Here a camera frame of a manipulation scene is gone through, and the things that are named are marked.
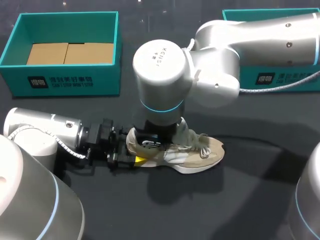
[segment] teal box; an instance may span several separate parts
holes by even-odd
[[[33,44],[112,43],[112,63],[26,65]],[[118,12],[22,13],[0,58],[15,97],[120,93],[122,39]]]
[[[228,21],[249,22],[295,15],[320,12],[319,8],[280,8],[280,9],[239,9],[223,10],[223,19]],[[284,86],[297,82],[311,74],[320,71],[319,65],[293,66],[293,67],[268,67],[268,66],[242,66],[240,68],[240,87],[242,89],[268,89]],[[268,85],[256,84],[260,77],[273,76]],[[318,79],[290,87],[278,92],[311,92],[320,91]]]

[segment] cardboard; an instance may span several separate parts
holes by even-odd
[[[64,64],[68,43],[36,43],[27,61],[27,65]]]
[[[113,43],[69,44],[64,64],[112,64]]]

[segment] metal screw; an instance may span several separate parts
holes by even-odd
[[[68,122],[66,125],[65,125],[68,129],[72,128],[74,125],[70,122]]]

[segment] shoe tongue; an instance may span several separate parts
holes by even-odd
[[[189,128],[186,120],[182,117],[181,123],[177,124],[175,135],[172,137],[172,143],[177,145],[188,145]]]

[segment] shoe sole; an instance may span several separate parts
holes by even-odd
[[[155,167],[159,167],[159,166],[167,166],[170,168],[173,168],[174,170],[178,171],[181,174],[196,174],[202,171],[205,171],[207,169],[210,169],[212,167],[214,167],[215,165],[217,165],[218,163],[220,163],[220,161],[223,158],[221,158],[219,161],[216,161],[215,163],[211,164],[211,165],[207,165],[207,166],[202,166],[202,167],[183,167],[180,165],[176,165],[176,164],[170,164],[168,162],[157,162],[157,161],[153,161],[153,160],[148,160],[147,162],[145,162],[144,164],[140,165],[139,167],[142,168],[155,168]]]

